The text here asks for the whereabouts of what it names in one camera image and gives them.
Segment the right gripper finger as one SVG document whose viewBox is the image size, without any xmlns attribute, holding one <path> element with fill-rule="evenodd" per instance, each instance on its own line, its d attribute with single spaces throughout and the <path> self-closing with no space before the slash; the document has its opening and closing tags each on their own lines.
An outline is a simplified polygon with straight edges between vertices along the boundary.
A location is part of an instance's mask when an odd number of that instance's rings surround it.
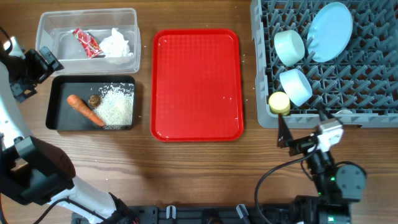
<svg viewBox="0 0 398 224">
<path fill-rule="evenodd" d="M 278 114 L 278 125 L 277 146 L 279 148 L 290 147 L 294 139 L 282 114 Z"/>
<path fill-rule="evenodd" d="M 323 104 L 317 104 L 317 111 L 319 114 L 320 121 L 326 121 L 331 118 L 330 113 L 327 112 Z"/>
</svg>

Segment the white plastic spoon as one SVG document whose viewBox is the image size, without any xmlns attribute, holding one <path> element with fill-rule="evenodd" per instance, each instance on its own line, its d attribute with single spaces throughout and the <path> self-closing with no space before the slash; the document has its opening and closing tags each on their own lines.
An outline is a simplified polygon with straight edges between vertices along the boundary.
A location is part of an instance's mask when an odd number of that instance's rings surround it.
<svg viewBox="0 0 398 224">
<path fill-rule="evenodd" d="M 336 114 L 353 114 L 353 112 L 350 110 L 339 110 Z"/>
</svg>

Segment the red snack wrapper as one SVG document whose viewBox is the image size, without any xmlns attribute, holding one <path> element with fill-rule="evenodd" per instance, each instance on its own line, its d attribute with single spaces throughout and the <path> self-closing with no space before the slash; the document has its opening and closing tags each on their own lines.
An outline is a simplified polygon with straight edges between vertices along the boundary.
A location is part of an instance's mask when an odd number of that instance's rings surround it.
<svg viewBox="0 0 398 224">
<path fill-rule="evenodd" d="M 97 41 L 87 32 L 81 28 L 77 28 L 73 31 L 73 36 L 79 41 L 86 52 L 88 58 L 93 58 L 102 53 Z"/>
</svg>

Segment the white rice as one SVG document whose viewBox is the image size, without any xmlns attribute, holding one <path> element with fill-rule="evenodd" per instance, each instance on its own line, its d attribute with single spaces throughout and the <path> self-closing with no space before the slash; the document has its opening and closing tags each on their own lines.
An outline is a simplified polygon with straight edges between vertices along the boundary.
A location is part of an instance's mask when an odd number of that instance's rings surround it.
<svg viewBox="0 0 398 224">
<path fill-rule="evenodd" d="M 104 129 L 125 129 L 133 122 L 134 86 L 106 85 L 101 89 L 95 114 L 105 123 Z"/>
</svg>

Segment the green bowl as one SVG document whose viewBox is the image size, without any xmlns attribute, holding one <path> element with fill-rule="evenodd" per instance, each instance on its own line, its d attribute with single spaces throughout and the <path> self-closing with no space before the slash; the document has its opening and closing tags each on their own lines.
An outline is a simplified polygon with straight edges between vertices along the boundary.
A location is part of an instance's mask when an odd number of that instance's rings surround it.
<svg viewBox="0 0 398 224">
<path fill-rule="evenodd" d="M 274 45 L 279 60 L 287 67 L 304 58 L 305 46 L 301 36 L 294 30 L 276 33 Z"/>
</svg>

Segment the white napkin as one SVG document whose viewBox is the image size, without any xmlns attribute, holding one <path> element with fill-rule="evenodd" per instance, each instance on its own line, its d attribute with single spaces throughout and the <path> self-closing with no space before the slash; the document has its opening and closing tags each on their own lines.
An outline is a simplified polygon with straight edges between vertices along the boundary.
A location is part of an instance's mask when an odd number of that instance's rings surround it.
<svg viewBox="0 0 398 224">
<path fill-rule="evenodd" d="M 122 33 L 112 28 L 111 35 L 103 39 L 99 47 L 105 57 L 127 57 L 133 53 L 129 47 L 129 41 L 124 39 Z"/>
</svg>

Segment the light blue plate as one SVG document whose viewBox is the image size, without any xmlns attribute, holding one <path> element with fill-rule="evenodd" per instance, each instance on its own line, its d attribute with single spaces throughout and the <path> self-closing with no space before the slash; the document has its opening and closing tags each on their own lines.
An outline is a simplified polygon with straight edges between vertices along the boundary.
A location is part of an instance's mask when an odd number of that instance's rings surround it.
<svg viewBox="0 0 398 224">
<path fill-rule="evenodd" d="M 323 7 L 314 17 L 307 41 L 307 50 L 314 53 L 315 62 L 327 62 L 339 56 L 348 45 L 353 31 L 353 18 L 341 2 L 332 2 Z"/>
</svg>

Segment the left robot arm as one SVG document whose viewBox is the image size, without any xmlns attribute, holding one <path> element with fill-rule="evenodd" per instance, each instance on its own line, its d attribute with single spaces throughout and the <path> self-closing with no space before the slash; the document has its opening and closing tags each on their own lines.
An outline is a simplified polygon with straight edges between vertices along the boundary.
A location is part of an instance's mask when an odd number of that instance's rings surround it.
<svg viewBox="0 0 398 224">
<path fill-rule="evenodd" d="M 42 47 L 25 51 L 15 38 L 1 44 L 1 194 L 21 205 L 60 206 L 89 223 L 129 223 L 129 208 L 76 176 L 60 148 L 35 138 L 18 107 L 63 65 Z"/>
</svg>

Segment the yellow cup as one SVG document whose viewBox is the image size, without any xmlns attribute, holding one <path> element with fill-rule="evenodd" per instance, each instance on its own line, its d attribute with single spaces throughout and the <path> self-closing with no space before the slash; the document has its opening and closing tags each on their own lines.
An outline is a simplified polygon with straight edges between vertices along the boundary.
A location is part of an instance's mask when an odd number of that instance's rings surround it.
<svg viewBox="0 0 398 224">
<path fill-rule="evenodd" d="M 290 113 L 290 98 L 284 92 L 277 91 L 268 99 L 268 104 L 272 114 L 282 114 L 286 116 Z"/>
</svg>

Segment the orange carrot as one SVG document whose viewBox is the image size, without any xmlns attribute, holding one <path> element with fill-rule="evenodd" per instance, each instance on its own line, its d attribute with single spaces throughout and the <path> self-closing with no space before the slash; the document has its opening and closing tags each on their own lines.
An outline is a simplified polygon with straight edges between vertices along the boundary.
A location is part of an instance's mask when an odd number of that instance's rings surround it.
<svg viewBox="0 0 398 224">
<path fill-rule="evenodd" d="M 82 114 L 84 117 L 88 118 L 90 121 L 95 123 L 97 126 L 105 127 L 105 123 L 102 119 L 100 119 L 94 111 L 92 111 L 83 100 L 77 95 L 70 95 L 67 98 L 67 103 L 77 112 Z"/>
</svg>

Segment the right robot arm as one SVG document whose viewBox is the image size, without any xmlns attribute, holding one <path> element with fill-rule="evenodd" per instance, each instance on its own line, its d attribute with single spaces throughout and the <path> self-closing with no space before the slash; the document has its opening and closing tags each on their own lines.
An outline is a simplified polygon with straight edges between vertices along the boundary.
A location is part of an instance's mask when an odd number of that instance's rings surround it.
<svg viewBox="0 0 398 224">
<path fill-rule="evenodd" d="M 331 148 L 343 136 L 343 123 L 322 106 L 320 122 L 311 135 L 294 139 L 280 114 L 277 146 L 289 155 L 303 155 L 316 197 L 298 195 L 289 205 L 289 223 L 351 223 L 351 204 L 359 202 L 366 186 L 366 171 L 350 161 L 335 162 Z"/>
</svg>

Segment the light blue bowl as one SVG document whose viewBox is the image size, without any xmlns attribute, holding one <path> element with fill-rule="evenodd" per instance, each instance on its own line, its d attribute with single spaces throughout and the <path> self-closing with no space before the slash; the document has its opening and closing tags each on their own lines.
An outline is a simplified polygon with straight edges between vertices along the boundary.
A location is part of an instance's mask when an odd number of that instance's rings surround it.
<svg viewBox="0 0 398 224">
<path fill-rule="evenodd" d="M 280 83 L 291 102 L 302 106 L 312 97 L 312 87 L 306 76 L 298 69 L 288 70 L 279 75 Z"/>
</svg>

